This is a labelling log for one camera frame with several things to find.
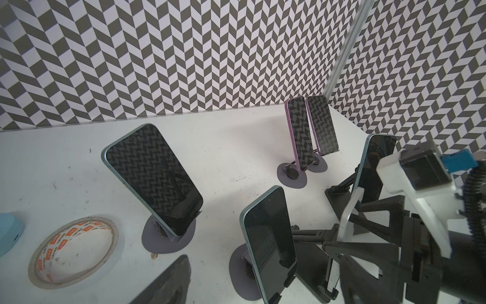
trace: phone frame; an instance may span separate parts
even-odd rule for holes
[[[309,124],[311,125],[311,128],[312,128],[312,134],[314,135],[314,140],[315,140],[315,146],[317,148],[317,153],[320,156],[325,156],[325,155],[328,155],[328,154],[331,154],[331,153],[334,153],[334,152],[339,151],[339,143],[337,142],[337,136],[336,136],[337,149],[335,151],[331,151],[329,153],[325,153],[325,154],[321,153],[321,146],[319,145],[319,140],[317,139],[317,133],[315,132],[315,127],[314,127],[314,120],[312,119],[312,112],[311,112],[311,108],[309,107],[309,97],[307,97],[305,99],[305,107],[307,109],[307,116],[309,117]]]
[[[368,135],[368,137],[366,138],[366,142],[364,144],[363,154],[361,156],[361,162],[359,164],[358,172],[356,173],[356,178],[354,179],[353,189],[352,189],[351,192],[353,192],[356,189],[356,187],[358,187],[358,183],[360,182],[361,174],[363,172],[363,167],[365,165],[366,155],[368,154],[369,143],[371,141],[371,138],[373,136],[376,136],[376,135],[395,137],[395,147],[393,147],[393,151],[396,148],[396,145],[397,145],[397,137],[395,135],[384,134],[384,133],[376,133],[376,134],[370,134],[370,135]]]
[[[137,132],[138,130],[140,130],[141,128],[145,127],[146,125],[153,125],[157,130],[158,128],[154,125],[154,124],[143,124],[143,125],[140,125],[138,126],[136,129],[132,130],[131,132],[128,132],[127,134],[125,134],[124,136],[120,137],[118,140],[112,142],[109,146],[107,146],[105,149],[103,149],[103,151],[101,152],[101,160],[103,161],[103,163],[108,167],[108,169],[110,169],[110,171],[116,176],[118,177],[118,179],[123,183],[123,185],[125,185],[125,187],[130,190],[132,192],[133,195],[135,195],[136,198],[139,199],[139,201],[150,211],[150,213],[155,216],[155,218],[157,219],[157,221],[159,222],[160,225],[163,226],[164,230],[166,232],[168,232],[169,234],[171,234],[172,236],[174,237],[181,237],[183,236],[184,234],[186,234],[187,232],[187,229],[186,231],[182,234],[182,235],[177,235],[173,230],[172,228],[167,225],[167,223],[165,221],[162,220],[162,218],[157,214],[157,212],[155,212],[152,207],[150,207],[150,205],[144,200],[142,199],[138,193],[132,188],[132,186],[130,186],[130,184],[115,170],[115,168],[113,168],[113,166],[108,162],[108,160],[106,159],[106,153],[108,152],[108,149],[110,149],[111,147],[113,147],[114,145],[116,145],[117,143],[119,143],[120,141],[122,141],[123,139],[127,138],[128,136],[132,135],[133,133]]]
[[[265,304],[271,304],[271,303],[268,302],[267,296],[265,294],[265,290],[263,289],[263,282],[262,282],[261,277],[260,277],[260,271],[257,268],[257,261],[255,259],[255,256],[253,255],[253,249],[251,248],[250,240],[248,238],[248,234],[246,233],[246,227],[244,225],[244,219],[245,219],[246,215],[248,214],[248,212],[250,212],[250,210],[252,210],[256,205],[258,205],[261,201],[266,199],[270,194],[272,194],[278,188],[282,188],[282,187],[273,186],[272,188],[268,189],[265,193],[263,193],[257,199],[255,199],[251,204],[246,206],[240,214],[240,226],[242,228],[244,240],[245,240],[245,243],[246,243],[246,246],[247,246],[247,249],[248,249],[248,253],[249,253],[250,258],[251,258],[251,262],[253,264],[253,271],[255,273],[255,279],[257,280],[258,289],[260,290],[261,297],[263,298],[263,302]],[[292,264],[292,266],[289,269],[295,268],[296,264],[297,264],[297,254],[295,254],[295,262]]]
[[[295,143],[295,137],[294,137],[294,128],[292,127],[292,120],[290,119],[290,111],[289,111],[289,102],[293,99],[296,99],[296,98],[304,98],[304,96],[297,96],[297,97],[294,97],[294,98],[291,98],[291,99],[288,99],[287,101],[285,101],[285,114],[287,116],[287,123],[289,124],[289,131],[290,131],[290,139],[292,140],[292,149],[294,150],[294,157],[295,157],[295,166],[297,168],[297,171],[300,171],[300,172],[304,172],[306,171],[310,166],[312,166],[312,164],[314,164],[315,160],[312,161],[312,163],[310,165],[308,165],[304,170],[302,170],[300,168],[300,162],[299,162],[299,154],[297,153],[297,145]]]

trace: black and white patterned backdrop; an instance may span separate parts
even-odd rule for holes
[[[0,8],[0,130],[320,94],[358,0],[24,0]]]
[[[486,1],[378,0],[330,102],[398,148],[486,149]]]

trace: black phone screen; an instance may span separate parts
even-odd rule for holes
[[[314,153],[312,148],[311,130],[307,121],[307,109],[304,97],[297,97],[288,101],[287,110],[292,136],[294,137],[297,162],[301,171],[313,164]]]
[[[324,96],[309,96],[307,104],[309,105],[309,115],[311,116],[312,129],[319,154],[326,155],[336,152],[339,147],[326,98]]]
[[[186,232],[203,198],[154,125],[114,144],[106,160],[175,234]]]
[[[358,187],[364,189],[361,203],[369,203],[380,199],[383,183],[376,172],[378,162],[385,156],[393,154],[397,138],[393,135],[373,135],[369,140],[368,149],[364,155],[361,174],[357,177]]]
[[[260,286],[269,303],[277,298],[297,270],[285,194],[281,187],[261,199],[244,218]]]

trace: gray phone stand base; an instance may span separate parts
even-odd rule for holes
[[[295,164],[281,163],[277,167],[277,177],[287,187],[300,189],[307,185],[307,175],[298,171]]]
[[[152,253],[173,253],[186,247],[196,231],[196,219],[192,221],[183,236],[173,237],[151,215],[142,232],[142,245]]]
[[[246,244],[236,248],[229,259],[229,276],[236,293],[240,297],[248,301],[256,301],[261,299],[260,290],[255,279],[253,267],[248,255]]]
[[[328,163],[317,153],[314,153],[315,163],[310,165],[307,170],[315,173],[321,173],[328,169]]]

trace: white tabletop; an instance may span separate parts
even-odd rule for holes
[[[338,222],[324,190],[359,163],[366,133],[331,109],[340,151],[324,157],[324,173],[307,172],[303,189],[283,187],[291,224],[330,229]],[[101,161],[101,151],[141,124],[168,141],[204,198],[193,240],[155,260],[141,244],[150,212]],[[293,160],[283,105],[0,133],[0,213],[14,212],[25,231],[0,257],[0,303],[128,303],[178,256],[189,257],[187,304],[247,303],[235,292],[229,258],[244,243],[241,210],[273,185],[277,166]],[[75,294],[30,283],[29,260],[50,233],[92,215],[112,219],[125,237],[120,261],[95,285]],[[368,233],[361,241],[376,240]],[[281,304],[319,303],[298,280]],[[343,303],[339,295],[334,303]]]

